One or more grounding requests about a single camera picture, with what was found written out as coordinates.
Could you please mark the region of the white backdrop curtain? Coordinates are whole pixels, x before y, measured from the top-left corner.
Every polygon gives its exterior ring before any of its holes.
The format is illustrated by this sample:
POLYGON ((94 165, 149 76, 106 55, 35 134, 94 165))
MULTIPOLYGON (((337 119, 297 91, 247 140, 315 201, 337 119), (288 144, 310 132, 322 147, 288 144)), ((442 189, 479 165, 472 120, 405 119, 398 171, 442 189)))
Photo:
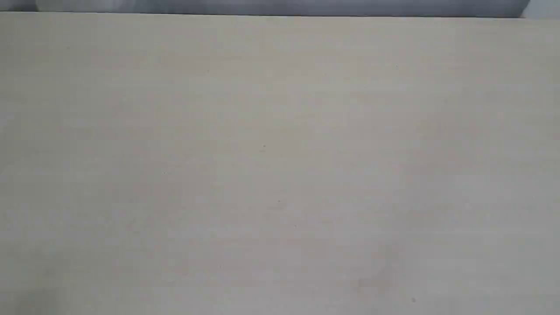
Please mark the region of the white backdrop curtain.
POLYGON ((557 0, 3 0, 2 11, 558 19, 557 0))

